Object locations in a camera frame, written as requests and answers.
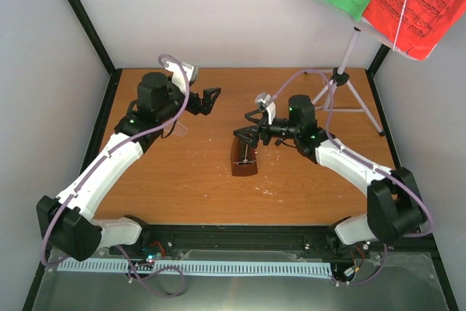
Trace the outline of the brown wooden metronome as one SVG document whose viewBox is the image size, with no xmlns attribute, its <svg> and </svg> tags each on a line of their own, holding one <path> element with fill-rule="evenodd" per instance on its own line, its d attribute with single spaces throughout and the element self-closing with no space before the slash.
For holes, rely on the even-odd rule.
<svg viewBox="0 0 466 311">
<path fill-rule="evenodd" d="M 230 161 L 233 176 L 248 177 L 258 173 L 256 150 L 237 137 L 232 141 Z"/>
</svg>

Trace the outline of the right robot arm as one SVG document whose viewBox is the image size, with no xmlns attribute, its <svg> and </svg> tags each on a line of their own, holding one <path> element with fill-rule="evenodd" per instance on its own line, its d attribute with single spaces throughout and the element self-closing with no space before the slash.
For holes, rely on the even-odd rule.
<svg viewBox="0 0 466 311">
<path fill-rule="evenodd" d="M 291 96 L 286 119 L 276 117 L 270 95 L 258 95 L 256 104 L 258 108 L 245 115 L 251 126 L 235 130 L 234 136 L 252 148 L 273 138 L 291 139 L 301 156 L 337 173 L 366 197 L 365 214 L 335 224 L 333 231 L 341 244 L 373 240 L 391 244 L 400 237 L 419 237 L 423 225 L 432 225 L 413 174 L 372 162 L 319 127 L 309 96 Z"/>
</svg>

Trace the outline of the clear plastic metronome cover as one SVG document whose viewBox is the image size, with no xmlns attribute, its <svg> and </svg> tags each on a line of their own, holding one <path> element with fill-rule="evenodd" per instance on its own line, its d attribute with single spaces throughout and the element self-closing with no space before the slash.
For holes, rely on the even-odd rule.
<svg viewBox="0 0 466 311">
<path fill-rule="evenodd" d="M 185 136 L 187 133 L 187 127 L 180 122 L 180 119 L 169 120 L 170 124 L 163 122 L 164 128 L 162 129 L 162 138 L 168 138 L 172 135 Z"/>
</svg>

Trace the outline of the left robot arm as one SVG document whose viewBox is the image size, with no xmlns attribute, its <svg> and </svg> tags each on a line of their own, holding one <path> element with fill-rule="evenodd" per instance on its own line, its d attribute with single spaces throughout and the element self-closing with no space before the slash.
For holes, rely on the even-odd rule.
<svg viewBox="0 0 466 311">
<path fill-rule="evenodd" d="M 190 81 L 187 74 L 151 72 L 143 76 L 137 98 L 129 104 L 100 154 L 56 197 L 44 196 L 37 203 L 42 252 L 52 246 L 66 257 L 84 261 L 98 249 L 116 245 L 126 245 L 138 255 L 150 249 L 151 235 L 144 232 L 145 221 L 130 215 L 105 220 L 94 216 L 123 173 L 183 111 L 193 115 L 212 111 L 221 88 L 205 89 L 199 95 L 190 91 Z"/>
</svg>

